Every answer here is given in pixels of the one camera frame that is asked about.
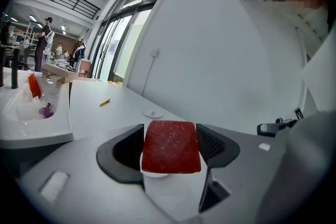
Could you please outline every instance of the pencil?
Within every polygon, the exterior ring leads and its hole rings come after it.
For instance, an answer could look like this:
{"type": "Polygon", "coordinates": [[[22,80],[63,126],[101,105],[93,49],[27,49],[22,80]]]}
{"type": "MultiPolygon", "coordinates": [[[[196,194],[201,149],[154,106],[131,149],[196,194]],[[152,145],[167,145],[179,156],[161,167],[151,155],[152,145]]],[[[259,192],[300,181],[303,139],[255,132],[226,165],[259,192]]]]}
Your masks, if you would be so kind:
{"type": "Polygon", "coordinates": [[[107,104],[110,101],[111,101],[111,99],[107,99],[106,101],[102,102],[99,106],[103,106],[103,105],[107,104]]]}

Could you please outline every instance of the cable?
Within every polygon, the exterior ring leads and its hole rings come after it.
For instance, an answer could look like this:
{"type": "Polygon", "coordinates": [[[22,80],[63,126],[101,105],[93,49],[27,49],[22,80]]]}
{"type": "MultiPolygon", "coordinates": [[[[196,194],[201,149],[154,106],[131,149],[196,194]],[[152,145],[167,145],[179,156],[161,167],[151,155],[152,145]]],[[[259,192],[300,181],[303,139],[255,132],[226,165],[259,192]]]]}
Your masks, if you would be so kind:
{"type": "Polygon", "coordinates": [[[147,80],[148,80],[149,74],[151,73],[151,69],[152,69],[154,60],[156,59],[156,57],[159,56],[159,52],[160,52],[159,49],[153,50],[153,51],[151,52],[151,56],[153,57],[153,60],[152,60],[151,66],[149,67],[148,74],[147,74],[147,77],[146,77],[146,80],[145,80],[145,84],[144,84],[143,89],[142,89],[142,92],[141,92],[141,96],[143,96],[143,92],[145,91],[145,87],[146,87],[146,84],[147,84],[147,80]]]}

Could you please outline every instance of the backpack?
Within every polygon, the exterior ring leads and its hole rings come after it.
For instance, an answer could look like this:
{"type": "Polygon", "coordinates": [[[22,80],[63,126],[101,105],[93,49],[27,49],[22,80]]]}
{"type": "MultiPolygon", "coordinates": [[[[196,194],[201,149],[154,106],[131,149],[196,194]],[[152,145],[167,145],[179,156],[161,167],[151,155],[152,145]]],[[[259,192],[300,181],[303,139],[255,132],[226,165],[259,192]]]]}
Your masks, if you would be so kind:
{"type": "Polygon", "coordinates": [[[52,45],[53,41],[54,41],[54,31],[51,31],[51,27],[50,28],[50,32],[48,35],[46,35],[46,43],[47,43],[47,47],[49,47],[50,45],[52,45]]]}

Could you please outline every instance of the cardboard box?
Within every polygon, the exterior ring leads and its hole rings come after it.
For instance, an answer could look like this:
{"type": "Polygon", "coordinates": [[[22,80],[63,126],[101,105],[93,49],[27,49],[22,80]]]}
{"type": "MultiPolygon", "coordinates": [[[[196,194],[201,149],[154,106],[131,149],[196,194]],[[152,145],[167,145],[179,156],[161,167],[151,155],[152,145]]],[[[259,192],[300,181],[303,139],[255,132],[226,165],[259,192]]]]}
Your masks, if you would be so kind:
{"type": "Polygon", "coordinates": [[[71,80],[77,79],[78,74],[65,70],[58,66],[52,65],[50,63],[45,63],[42,65],[42,76],[53,76],[57,75],[60,78],[57,80],[61,83],[67,83],[71,80]]]}

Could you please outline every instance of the purple object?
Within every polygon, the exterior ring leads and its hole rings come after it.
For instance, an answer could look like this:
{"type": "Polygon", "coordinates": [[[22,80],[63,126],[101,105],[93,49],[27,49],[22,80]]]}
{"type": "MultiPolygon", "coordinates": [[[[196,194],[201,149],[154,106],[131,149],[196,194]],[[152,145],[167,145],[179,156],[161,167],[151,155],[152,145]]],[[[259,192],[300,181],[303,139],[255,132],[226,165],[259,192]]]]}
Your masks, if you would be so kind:
{"type": "Polygon", "coordinates": [[[43,115],[43,117],[50,118],[54,113],[50,108],[41,108],[39,109],[38,113],[40,113],[41,115],[43,115]]]}

